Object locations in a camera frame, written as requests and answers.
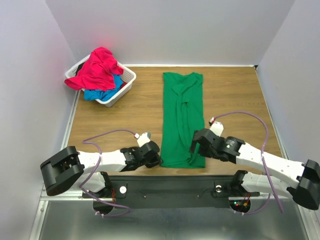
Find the green t shirt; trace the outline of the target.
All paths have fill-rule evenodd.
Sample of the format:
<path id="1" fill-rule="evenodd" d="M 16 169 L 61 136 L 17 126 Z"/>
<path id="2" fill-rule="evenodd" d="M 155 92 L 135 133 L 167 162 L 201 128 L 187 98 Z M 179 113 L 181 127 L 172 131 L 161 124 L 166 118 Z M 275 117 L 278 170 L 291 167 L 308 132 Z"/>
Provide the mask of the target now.
<path id="1" fill-rule="evenodd" d="M 203 156 L 190 152 L 195 131 L 205 127 L 203 81 L 200 73 L 163 73 L 161 166 L 202 169 Z"/>

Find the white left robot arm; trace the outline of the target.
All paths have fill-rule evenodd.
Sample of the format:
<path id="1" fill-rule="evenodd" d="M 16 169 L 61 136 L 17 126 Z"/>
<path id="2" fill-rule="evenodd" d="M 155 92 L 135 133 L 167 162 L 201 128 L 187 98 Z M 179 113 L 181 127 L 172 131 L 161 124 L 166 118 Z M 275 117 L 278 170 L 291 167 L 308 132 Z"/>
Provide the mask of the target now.
<path id="1" fill-rule="evenodd" d="M 151 140 L 149 132 L 134 134 L 137 146 L 124 147 L 111 152 L 78 151 L 67 146 L 40 165 L 46 194 L 60 195 L 70 189 L 85 189 L 106 197 L 111 193 L 108 172 L 130 172 L 145 166 L 161 165 L 159 146 Z"/>

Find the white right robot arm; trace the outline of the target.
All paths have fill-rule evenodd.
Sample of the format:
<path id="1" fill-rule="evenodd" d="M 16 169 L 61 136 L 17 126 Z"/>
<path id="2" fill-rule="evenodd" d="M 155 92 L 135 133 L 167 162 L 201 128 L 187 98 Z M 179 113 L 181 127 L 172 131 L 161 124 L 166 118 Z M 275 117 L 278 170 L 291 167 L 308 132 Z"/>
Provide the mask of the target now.
<path id="1" fill-rule="evenodd" d="M 320 165 L 317 162 L 309 159 L 303 163 L 262 152 L 242 139 L 222 137 L 223 130 L 220 122 L 196 130 L 189 151 L 262 172 L 238 171 L 235 180 L 230 182 L 233 194 L 268 193 L 292 199 L 309 210 L 319 209 Z"/>

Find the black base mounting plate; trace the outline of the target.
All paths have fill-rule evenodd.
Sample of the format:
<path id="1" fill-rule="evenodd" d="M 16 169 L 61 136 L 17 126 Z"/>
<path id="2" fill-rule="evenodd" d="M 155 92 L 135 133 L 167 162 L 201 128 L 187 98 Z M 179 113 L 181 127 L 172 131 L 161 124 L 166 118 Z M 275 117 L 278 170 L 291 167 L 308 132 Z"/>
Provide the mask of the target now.
<path id="1" fill-rule="evenodd" d="M 233 175 L 114 175 L 95 196 L 114 199 L 131 209 L 229 208 L 230 198 L 257 197 L 259 193 L 245 191 Z"/>

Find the blue t shirt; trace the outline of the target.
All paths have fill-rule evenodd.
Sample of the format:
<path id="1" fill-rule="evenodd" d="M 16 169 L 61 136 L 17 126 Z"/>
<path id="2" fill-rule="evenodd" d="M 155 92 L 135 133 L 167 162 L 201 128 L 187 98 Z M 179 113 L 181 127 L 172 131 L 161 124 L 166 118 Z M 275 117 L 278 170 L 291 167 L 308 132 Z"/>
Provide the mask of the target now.
<path id="1" fill-rule="evenodd" d="M 113 97 L 121 88 L 124 82 L 121 79 L 121 75 L 113 74 L 113 80 L 115 83 L 114 89 L 109 89 L 107 91 L 103 90 L 85 90 L 84 91 L 84 99 L 86 101 L 100 100 L 100 101 L 108 101 L 111 97 Z"/>

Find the red t shirt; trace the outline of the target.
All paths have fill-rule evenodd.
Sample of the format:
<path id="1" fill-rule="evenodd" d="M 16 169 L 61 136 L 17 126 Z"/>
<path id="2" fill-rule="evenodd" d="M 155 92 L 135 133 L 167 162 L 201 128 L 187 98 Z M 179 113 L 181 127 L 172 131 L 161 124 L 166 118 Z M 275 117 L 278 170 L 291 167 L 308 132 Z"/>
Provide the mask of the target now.
<path id="1" fill-rule="evenodd" d="M 64 83 L 76 91 L 81 89 L 107 91 L 116 87 L 113 74 L 123 73 L 124 70 L 118 65 L 113 53 L 104 47 L 98 47 L 91 52 L 76 76 L 67 78 Z"/>

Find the aluminium frame rail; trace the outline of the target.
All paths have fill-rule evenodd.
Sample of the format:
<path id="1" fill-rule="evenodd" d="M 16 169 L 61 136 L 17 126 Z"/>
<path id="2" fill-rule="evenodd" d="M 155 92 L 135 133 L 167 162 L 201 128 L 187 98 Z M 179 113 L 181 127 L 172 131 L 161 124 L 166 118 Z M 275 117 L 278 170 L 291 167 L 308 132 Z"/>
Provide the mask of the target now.
<path id="1" fill-rule="evenodd" d="M 47 208 L 50 201 L 81 201 L 84 198 L 79 190 L 71 190 L 70 192 L 63 193 L 58 196 L 48 196 L 45 191 L 41 192 L 39 198 L 39 204 L 36 210 L 34 222 L 30 232 L 30 240 L 39 240 L 41 235 L 41 230 L 45 220 Z"/>

